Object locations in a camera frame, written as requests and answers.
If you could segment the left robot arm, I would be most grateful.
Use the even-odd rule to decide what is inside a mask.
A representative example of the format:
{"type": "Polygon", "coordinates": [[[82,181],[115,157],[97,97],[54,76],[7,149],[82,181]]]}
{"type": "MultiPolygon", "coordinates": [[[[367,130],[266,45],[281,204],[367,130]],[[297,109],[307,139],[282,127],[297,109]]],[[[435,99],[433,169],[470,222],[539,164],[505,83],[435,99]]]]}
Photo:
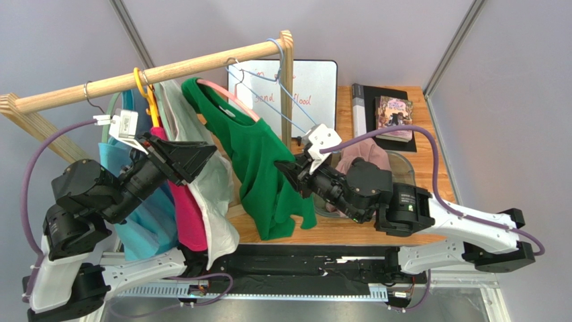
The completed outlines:
{"type": "Polygon", "coordinates": [[[165,182],[192,182],[215,151],[206,142],[168,142],[144,133],[136,139],[135,160],[119,176],[90,159],[68,166],[52,181],[55,204],[43,224],[42,262],[25,278],[28,320],[76,319],[136,286],[198,275],[207,258],[184,246],[116,265],[90,264],[87,257],[111,235],[109,224],[124,223],[165,182]]]}

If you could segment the green t shirt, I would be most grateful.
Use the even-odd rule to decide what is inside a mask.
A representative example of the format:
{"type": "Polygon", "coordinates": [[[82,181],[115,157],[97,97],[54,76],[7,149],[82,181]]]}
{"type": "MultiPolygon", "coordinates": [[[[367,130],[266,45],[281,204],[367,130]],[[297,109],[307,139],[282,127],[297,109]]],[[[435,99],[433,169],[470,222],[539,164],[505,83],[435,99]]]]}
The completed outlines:
{"type": "Polygon", "coordinates": [[[290,237],[302,218],[302,229],[318,224],[311,198],[303,198],[275,166],[294,155],[263,120],[255,121],[229,104],[200,78],[183,82],[184,98],[205,118],[205,127],[219,139],[241,183],[240,202],[262,240],[290,237]]]}

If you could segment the light blue wire hanger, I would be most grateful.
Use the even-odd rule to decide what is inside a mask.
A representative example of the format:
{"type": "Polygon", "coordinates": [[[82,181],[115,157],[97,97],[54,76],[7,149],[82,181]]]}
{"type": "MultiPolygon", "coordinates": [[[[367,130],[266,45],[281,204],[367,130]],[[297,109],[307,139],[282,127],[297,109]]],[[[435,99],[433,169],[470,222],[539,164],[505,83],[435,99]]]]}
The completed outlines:
{"type": "MultiPolygon", "coordinates": [[[[236,85],[239,84],[244,84],[246,75],[249,74],[250,76],[253,76],[255,78],[259,78],[262,79],[264,81],[270,82],[270,83],[275,83],[277,85],[279,85],[279,88],[281,90],[281,92],[283,93],[284,97],[286,98],[286,102],[287,103],[294,103],[294,105],[314,124],[314,125],[318,125],[318,123],[315,121],[315,119],[298,103],[298,100],[294,98],[291,90],[288,90],[286,88],[286,86],[283,84],[281,77],[282,77],[282,68],[284,66],[285,63],[285,51],[284,49],[282,49],[282,47],[279,45],[278,41],[272,38],[268,38],[266,39],[267,42],[272,42],[274,43],[274,45],[276,45],[277,49],[279,50],[279,67],[278,70],[275,74],[275,76],[273,78],[270,77],[266,77],[263,76],[261,74],[257,74],[256,72],[252,72],[250,70],[246,70],[242,67],[242,63],[235,57],[230,57],[230,60],[233,60],[234,63],[233,64],[229,64],[227,67],[225,67],[226,72],[234,77],[238,82],[236,83],[236,85]]],[[[274,112],[278,113],[281,118],[283,120],[285,120],[287,122],[288,125],[293,125],[294,127],[296,127],[298,130],[302,131],[303,133],[306,133],[307,130],[304,130],[300,125],[298,125],[296,122],[293,121],[292,116],[286,116],[286,112],[285,111],[278,111],[276,108],[274,108],[267,100],[263,99],[258,93],[256,93],[251,87],[246,86],[245,87],[255,96],[257,97],[260,101],[263,101],[268,107],[270,107],[274,112]]]]}

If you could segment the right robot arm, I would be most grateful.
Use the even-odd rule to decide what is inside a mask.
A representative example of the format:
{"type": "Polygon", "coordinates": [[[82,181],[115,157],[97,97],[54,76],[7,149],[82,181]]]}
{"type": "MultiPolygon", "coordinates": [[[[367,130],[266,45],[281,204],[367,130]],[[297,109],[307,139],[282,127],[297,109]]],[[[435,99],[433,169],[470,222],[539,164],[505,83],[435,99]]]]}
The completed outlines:
{"type": "Polygon", "coordinates": [[[516,230],[522,212],[486,213],[439,201],[426,189],[393,181],[389,170],[357,158],[345,174],[327,163],[312,170],[305,154],[275,166],[304,198],[316,195],[357,223],[374,221],[377,231],[395,237],[437,234],[444,240],[401,246],[385,255],[386,272],[419,274],[433,268],[472,264],[481,272],[513,272],[534,263],[532,245],[516,230]]]}

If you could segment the dusty pink t shirt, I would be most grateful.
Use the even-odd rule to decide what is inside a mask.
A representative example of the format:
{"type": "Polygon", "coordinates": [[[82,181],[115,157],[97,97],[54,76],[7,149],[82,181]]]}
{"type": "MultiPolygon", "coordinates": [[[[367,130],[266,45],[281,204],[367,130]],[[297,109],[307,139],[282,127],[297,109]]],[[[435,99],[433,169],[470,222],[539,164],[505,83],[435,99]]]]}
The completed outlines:
{"type": "Polygon", "coordinates": [[[378,202],[391,199],[393,174],[387,152],[373,139],[343,148],[333,157],[335,171],[341,173],[343,195],[338,201],[328,201],[326,210],[350,217],[354,211],[342,202],[352,203],[358,209],[375,207],[378,202]]]}

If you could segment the pink hanger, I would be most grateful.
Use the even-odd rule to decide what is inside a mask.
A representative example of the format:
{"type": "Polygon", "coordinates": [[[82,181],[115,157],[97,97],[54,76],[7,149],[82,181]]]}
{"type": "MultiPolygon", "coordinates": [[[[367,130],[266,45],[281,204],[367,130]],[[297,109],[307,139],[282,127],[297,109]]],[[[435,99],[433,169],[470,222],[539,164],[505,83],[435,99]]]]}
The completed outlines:
{"type": "Polygon", "coordinates": [[[213,90],[221,94],[223,97],[235,103],[242,110],[242,112],[247,116],[249,116],[253,121],[257,122],[260,119],[260,117],[251,108],[247,107],[235,94],[231,93],[228,89],[225,89],[203,78],[197,79],[197,83],[212,88],[213,90]]]}

